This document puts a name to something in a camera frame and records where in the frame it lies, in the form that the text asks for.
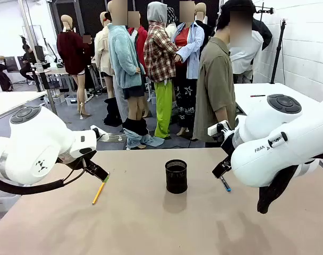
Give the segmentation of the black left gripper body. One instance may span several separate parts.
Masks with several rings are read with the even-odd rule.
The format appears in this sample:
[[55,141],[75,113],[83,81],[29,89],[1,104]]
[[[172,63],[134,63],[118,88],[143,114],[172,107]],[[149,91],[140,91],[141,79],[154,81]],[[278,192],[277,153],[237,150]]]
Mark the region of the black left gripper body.
[[91,175],[96,175],[98,171],[98,165],[92,162],[91,160],[87,158],[83,158],[81,160],[83,168],[86,169],[86,172],[88,172]]

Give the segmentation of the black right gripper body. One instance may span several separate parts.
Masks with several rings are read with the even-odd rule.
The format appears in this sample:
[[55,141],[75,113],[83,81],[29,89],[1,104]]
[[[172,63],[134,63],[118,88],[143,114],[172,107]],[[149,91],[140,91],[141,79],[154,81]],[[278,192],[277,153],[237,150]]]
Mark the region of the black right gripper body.
[[222,166],[224,168],[231,168],[231,156],[234,152],[234,149],[229,149],[226,151],[227,157],[222,161]]

